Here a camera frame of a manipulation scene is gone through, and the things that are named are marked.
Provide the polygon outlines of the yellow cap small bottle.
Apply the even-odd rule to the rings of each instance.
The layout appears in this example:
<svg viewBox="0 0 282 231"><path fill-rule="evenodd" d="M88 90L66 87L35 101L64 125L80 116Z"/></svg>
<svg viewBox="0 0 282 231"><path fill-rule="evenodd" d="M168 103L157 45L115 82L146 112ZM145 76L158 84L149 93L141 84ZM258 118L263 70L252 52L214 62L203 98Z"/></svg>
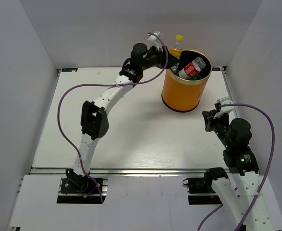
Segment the yellow cap small bottle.
<svg viewBox="0 0 282 231"><path fill-rule="evenodd" d="M173 46L169 48L169 52L172 56L176 58L179 58L181 56L182 49L183 49L183 46L182 46L183 39L184 37L182 35L176 35Z"/></svg>

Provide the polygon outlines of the red label clear bottle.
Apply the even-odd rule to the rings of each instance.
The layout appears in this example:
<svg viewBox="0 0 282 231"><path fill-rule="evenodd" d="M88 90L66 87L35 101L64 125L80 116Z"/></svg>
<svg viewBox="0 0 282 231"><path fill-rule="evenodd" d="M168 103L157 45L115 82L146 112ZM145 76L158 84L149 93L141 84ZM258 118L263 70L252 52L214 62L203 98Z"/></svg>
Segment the red label clear bottle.
<svg viewBox="0 0 282 231"><path fill-rule="evenodd" d="M193 80L193 76L200 74L205 67L205 61L201 57L197 57L178 72L178 77L185 80Z"/></svg>

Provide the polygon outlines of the clear unlabelled bottle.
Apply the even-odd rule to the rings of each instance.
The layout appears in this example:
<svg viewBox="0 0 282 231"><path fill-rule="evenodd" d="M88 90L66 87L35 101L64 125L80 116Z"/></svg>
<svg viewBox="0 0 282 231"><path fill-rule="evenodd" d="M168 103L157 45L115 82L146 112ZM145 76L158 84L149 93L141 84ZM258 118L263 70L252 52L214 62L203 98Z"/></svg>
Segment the clear unlabelled bottle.
<svg viewBox="0 0 282 231"><path fill-rule="evenodd" d="M171 71L176 75L178 73L177 68L172 68Z"/></svg>

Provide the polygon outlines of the green soda bottle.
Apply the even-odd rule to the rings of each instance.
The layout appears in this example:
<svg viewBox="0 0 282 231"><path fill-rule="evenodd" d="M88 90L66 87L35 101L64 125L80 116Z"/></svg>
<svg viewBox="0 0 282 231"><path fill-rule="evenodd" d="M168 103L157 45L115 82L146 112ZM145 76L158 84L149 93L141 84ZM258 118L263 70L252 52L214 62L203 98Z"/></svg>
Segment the green soda bottle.
<svg viewBox="0 0 282 231"><path fill-rule="evenodd" d="M195 76L193 76L193 80L196 81L196 80L200 80L201 79L201 75L200 74L197 74Z"/></svg>

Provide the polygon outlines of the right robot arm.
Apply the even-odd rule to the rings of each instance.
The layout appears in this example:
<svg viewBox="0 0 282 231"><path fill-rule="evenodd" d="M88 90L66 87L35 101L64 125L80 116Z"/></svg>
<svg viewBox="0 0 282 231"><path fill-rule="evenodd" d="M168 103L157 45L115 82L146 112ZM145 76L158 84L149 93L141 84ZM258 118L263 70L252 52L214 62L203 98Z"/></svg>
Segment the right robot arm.
<svg viewBox="0 0 282 231"><path fill-rule="evenodd" d="M249 147L250 124L241 118L229 120L228 113L203 111L205 130L214 132L224 146L223 160L229 169L207 169L204 187L215 192L230 214L237 231L273 231L263 195L258 191L260 174L257 160Z"/></svg>

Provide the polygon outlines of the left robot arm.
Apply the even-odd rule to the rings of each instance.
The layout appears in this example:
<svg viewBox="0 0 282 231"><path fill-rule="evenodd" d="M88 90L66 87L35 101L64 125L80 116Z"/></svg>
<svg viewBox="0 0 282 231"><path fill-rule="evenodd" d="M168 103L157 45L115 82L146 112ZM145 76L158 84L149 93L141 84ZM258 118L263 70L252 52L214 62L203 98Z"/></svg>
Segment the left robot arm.
<svg viewBox="0 0 282 231"><path fill-rule="evenodd" d="M140 82L144 70L151 67L170 69L178 63L179 58L169 51L155 46L148 48L144 43L137 43L133 46L130 57L124 61L114 85L94 101L83 103L80 121L82 137L78 157L72 168L65 171L73 188L84 192L93 185L93 181L88 178L91 160L98 141L109 129L108 114L112 107Z"/></svg>

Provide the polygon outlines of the orange cylindrical bin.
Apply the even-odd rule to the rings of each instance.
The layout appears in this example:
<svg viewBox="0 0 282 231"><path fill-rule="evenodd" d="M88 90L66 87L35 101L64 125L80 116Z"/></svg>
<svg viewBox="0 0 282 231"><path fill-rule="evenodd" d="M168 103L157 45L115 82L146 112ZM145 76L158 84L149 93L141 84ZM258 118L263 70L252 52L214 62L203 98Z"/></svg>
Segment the orange cylindrical bin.
<svg viewBox="0 0 282 231"><path fill-rule="evenodd" d="M204 54L194 50L183 50L180 56L179 68L183 69L195 58L201 57L206 67L200 72L200 80L185 80L176 76L170 69L165 73L161 98L163 103L176 112L194 110L200 102L207 81L212 72L210 60Z"/></svg>

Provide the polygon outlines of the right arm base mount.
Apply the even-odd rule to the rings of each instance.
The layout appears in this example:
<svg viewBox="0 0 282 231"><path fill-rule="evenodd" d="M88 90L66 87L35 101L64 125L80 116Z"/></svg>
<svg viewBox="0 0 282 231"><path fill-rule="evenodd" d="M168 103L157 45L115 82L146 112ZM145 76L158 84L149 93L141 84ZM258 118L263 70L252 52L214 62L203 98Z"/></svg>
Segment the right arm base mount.
<svg viewBox="0 0 282 231"><path fill-rule="evenodd" d="M222 167L207 169L202 178L184 179L182 183L188 188L189 205L221 205L220 198L211 187L212 182L218 178L228 179Z"/></svg>

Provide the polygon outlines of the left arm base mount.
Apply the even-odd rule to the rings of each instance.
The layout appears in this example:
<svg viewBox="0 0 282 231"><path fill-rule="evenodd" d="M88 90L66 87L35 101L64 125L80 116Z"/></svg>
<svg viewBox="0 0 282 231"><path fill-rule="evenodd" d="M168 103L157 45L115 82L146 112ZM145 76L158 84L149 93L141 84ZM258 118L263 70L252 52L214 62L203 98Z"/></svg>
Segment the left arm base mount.
<svg viewBox="0 0 282 231"><path fill-rule="evenodd" d="M57 196L57 204L101 205L107 195L107 179L95 178L101 194L92 180L78 188L67 178L62 178Z"/></svg>

